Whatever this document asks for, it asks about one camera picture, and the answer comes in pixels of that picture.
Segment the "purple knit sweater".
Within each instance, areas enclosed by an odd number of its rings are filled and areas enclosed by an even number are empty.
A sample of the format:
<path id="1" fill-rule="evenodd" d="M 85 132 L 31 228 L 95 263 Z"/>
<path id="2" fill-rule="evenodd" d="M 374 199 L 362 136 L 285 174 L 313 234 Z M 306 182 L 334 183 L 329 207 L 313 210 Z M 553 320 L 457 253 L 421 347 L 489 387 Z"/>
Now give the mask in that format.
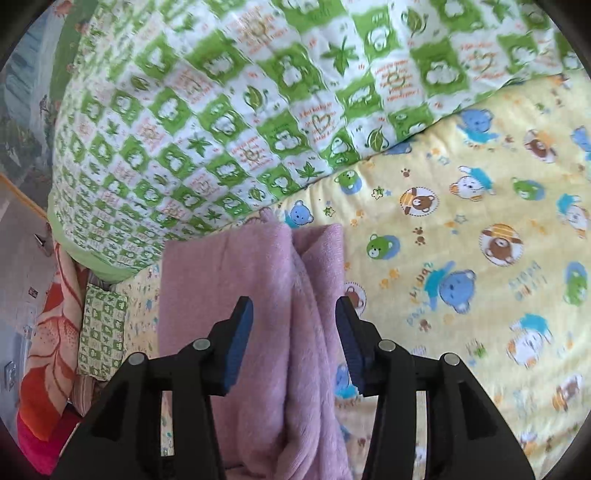
<path id="1" fill-rule="evenodd" d="M 166 245 L 161 355 L 207 335 L 240 297 L 252 300 L 238 382 L 212 402 L 229 478 L 349 478 L 334 393 L 342 358 L 335 304 L 344 286 L 338 224 L 294 229 L 258 221 Z"/>

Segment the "magenta red cloth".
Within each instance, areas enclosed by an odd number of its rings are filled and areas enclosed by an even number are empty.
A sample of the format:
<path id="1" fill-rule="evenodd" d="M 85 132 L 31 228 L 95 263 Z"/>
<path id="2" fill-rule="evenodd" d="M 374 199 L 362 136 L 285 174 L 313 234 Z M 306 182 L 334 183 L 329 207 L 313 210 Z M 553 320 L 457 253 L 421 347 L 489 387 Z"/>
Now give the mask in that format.
<path id="1" fill-rule="evenodd" d="M 48 441 L 38 439 L 17 416 L 18 444 L 27 460 L 42 475 L 50 476 L 55 469 L 60 453 L 82 417 L 71 404 L 66 408 Z"/>

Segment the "red orange floral blanket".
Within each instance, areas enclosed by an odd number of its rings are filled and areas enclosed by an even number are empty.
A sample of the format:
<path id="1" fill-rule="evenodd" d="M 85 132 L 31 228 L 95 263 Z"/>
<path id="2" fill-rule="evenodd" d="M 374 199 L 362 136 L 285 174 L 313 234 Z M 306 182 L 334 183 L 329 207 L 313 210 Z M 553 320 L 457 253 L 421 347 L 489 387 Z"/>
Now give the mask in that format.
<path id="1" fill-rule="evenodd" d="M 77 377 L 88 276 L 60 244 L 54 255 L 56 275 L 34 327 L 18 408 L 19 419 L 41 441 L 58 425 Z"/>

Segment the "small green checkered pillow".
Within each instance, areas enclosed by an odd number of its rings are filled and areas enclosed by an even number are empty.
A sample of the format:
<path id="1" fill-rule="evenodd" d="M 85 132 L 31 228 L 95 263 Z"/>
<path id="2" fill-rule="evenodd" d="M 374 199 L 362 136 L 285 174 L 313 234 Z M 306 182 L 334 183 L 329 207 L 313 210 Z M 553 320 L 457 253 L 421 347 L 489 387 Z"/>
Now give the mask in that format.
<path id="1" fill-rule="evenodd" d="M 81 375 L 105 382 L 118 370 L 123 361 L 127 306 L 126 296 L 87 286 L 77 359 Z"/>

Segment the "yellow bear print blanket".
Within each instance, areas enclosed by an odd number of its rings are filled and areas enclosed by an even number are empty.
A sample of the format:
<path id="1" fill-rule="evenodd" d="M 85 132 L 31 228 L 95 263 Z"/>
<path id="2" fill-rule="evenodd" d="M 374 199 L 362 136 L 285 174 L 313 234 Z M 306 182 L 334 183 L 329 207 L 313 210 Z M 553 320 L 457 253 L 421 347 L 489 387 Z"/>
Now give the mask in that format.
<path id="1" fill-rule="evenodd" d="M 590 411 L 589 158 L 590 80 L 571 71 L 507 87 L 266 216 L 341 226 L 356 313 L 414 355 L 456 352 L 543 478 Z M 161 355 L 161 264 L 122 285 L 126 351 Z M 376 404 L 343 354 L 334 393 L 356 479 Z"/>

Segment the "green white checkered quilt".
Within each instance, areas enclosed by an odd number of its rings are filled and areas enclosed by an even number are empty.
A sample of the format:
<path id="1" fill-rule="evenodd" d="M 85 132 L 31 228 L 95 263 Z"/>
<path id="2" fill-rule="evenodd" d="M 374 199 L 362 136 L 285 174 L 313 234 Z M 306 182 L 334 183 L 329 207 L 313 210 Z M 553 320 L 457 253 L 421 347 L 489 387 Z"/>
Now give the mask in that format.
<path id="1" fill-rule="evenodd" d="M 48 220 L 113 280 L 582 62 L 535 1 L 101 1 L 55 124 Z"/>

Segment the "landscape wall painting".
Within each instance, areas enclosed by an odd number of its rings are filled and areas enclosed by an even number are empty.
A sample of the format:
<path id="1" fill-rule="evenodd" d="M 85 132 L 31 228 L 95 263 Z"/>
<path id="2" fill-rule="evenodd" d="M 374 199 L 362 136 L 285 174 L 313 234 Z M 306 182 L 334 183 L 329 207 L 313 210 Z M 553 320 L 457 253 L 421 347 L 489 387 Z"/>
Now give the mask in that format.
<path id="1" fill-rule="evenodd" d="M 1 70 L 1 173 L 38 205 L 52 183 L 55 122 L 95 1 L 55 1 Z"/>

